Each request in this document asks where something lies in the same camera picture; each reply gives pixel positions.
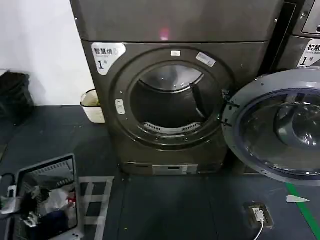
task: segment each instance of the electrical socket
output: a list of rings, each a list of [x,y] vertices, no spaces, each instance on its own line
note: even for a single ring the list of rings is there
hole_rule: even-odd
[[[252,228],[259,228],[261,226],[261,223],[257,221],[256,214],[253,211],[253,209],[260,209],[263,211],[263,216],[264,216],[263,225],[265,228],[269,228],[269,229],[273,228],[274,221],[270,215],[268,208],[264,203],[259,201],[251,201],[251,202],[244,203],[243,207],[247,213],[248,221]]]

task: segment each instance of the number 1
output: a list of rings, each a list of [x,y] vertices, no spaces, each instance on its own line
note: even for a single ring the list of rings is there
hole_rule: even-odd
[[[99,69],[104,69],[104,67],[102,66],[101,61],[98,61],[98,63],[99,63],[99,65],[100,65]]]
[[[307,60],[307,57],[304,57],[303,58],[303,63],[301,63],[300,66],[305,66],[306,60]]]

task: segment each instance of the green floor stripe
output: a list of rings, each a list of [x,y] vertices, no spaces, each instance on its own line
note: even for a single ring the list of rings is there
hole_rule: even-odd
[[[291,195],[299,197],[297,189],[294,185],[292,185],[290,183],[286,183],[285,185]],[[296,205],[300,209],[306,222],[309,224],[309,227],[311,228],[316,239],[320,240],[320,227],[319,227],[316,219],[312,216],[310,210],[307,208],[305,202],[297,202]]]

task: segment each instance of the white bucket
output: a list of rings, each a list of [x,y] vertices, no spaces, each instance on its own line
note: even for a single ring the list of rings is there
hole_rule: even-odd
[[[98,94],[95,89],[87,91],[82,95],[80,105],[82,106],[86,116],[92,123],[106,123],[104,113],[99,106]]]

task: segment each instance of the plug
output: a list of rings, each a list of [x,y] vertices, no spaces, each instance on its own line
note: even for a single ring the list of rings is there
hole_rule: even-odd
[[[264,211],[260,210],[258,207],[253,207],[252,210],[256,221],[262,223],[265,220]]]

